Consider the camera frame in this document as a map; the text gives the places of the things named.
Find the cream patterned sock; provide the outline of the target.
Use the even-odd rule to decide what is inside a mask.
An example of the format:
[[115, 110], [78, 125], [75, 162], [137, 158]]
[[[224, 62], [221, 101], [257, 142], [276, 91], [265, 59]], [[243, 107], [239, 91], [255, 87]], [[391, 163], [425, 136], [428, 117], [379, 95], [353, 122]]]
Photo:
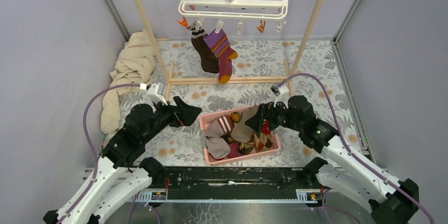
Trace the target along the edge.
[[240, 143], [239, 151], [241, 155], [253, 155], [277, 148], [277, 140], [271, 134], [266, 136], [263, 133], [253, 133], [248, 142]]

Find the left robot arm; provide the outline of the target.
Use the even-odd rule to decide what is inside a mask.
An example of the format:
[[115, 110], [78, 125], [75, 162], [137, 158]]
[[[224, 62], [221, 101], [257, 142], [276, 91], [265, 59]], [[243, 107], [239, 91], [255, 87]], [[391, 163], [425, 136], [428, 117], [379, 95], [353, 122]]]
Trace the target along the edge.
[[113, 186], [145, 151], [145, 145], [165, 127], [191, 126], [202, 113], [200, 107], [174, 97], [175, 105], [159, 102], [138, 104], [121, 128], [104, 147], [97, 169], [77, 193], [59, 210], [48, 211], [45, 223], [105, 223], [132, 196], [165, 182], [165, 168], [154, 157], [144, 158], [122, 183]]

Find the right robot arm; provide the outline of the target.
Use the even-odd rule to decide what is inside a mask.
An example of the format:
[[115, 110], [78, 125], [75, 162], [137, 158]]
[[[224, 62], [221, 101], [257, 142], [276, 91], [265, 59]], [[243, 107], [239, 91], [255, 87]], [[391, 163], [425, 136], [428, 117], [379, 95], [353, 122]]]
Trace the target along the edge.
[[352, 151], [333, 126], [316, 117], [304, 96], [293, 96], [286, 104], [261, 104], [245, 122], [256, 132], [265, 123], [270, 130], [282, 126], [297, 131], [303, 144], [320, 154], [305, 166], [308, 187], [335, 189], [366, 209], [375, 223], [408, 223], [418, 211], [418, 185], [411, 179], [401, 181]]

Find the red bear sock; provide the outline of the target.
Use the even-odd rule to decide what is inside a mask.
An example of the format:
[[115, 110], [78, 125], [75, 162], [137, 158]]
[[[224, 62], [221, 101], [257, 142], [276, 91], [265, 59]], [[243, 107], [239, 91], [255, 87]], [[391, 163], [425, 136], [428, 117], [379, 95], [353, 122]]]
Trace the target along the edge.
[[272, 130], [270, 129], [270, 121], [265, 120], [263, 122], [262, 133], [266, 136], [272, 133]]

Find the magenta yellow sock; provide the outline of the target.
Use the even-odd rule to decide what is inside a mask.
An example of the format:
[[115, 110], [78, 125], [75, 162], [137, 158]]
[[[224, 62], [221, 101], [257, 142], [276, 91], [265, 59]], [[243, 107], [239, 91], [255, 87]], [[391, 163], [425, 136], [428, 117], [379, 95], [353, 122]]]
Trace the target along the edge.
[[240, 153], [240, 144], [237, 142], [231, 143], [229, 144], [230, 147], [230, 152], [227, 155], [227, 158], [236, 158], [236, 157], [240, 157], [241, 153]]
[[233, 74], [232, 60], [238, 58], [237, 51], [231, 47], [230, 41], [223, 29], [218, 33], [215, 30], [211, 31], [204, 37], [204, 41], [213, 54], [218, 58], [218, 82], [226, 84]]

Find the green striped sock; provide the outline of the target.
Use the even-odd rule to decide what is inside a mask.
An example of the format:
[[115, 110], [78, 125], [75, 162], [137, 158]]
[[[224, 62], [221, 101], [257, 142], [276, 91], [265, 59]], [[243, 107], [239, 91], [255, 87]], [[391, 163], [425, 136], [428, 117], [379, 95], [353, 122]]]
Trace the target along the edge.
[[233, 121], [233, 123], [238, 123], [241, 121], [241, 113], [233, 112], [229, 116], [230, 116], [231, 120]]

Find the dark brown sock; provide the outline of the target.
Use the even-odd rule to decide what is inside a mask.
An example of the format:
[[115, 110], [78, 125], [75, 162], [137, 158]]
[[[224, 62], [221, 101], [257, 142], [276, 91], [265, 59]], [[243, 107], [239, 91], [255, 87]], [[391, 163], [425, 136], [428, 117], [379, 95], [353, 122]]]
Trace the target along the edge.
[[198, 21], [187, 27], [191, 31], [191, 43], [200, 56], [200, 64], [203, 71], [208, 73], [219, 73], [219, 61], [209, 46], [205, 43], [206, 31], [200, 26], [196, 27]]

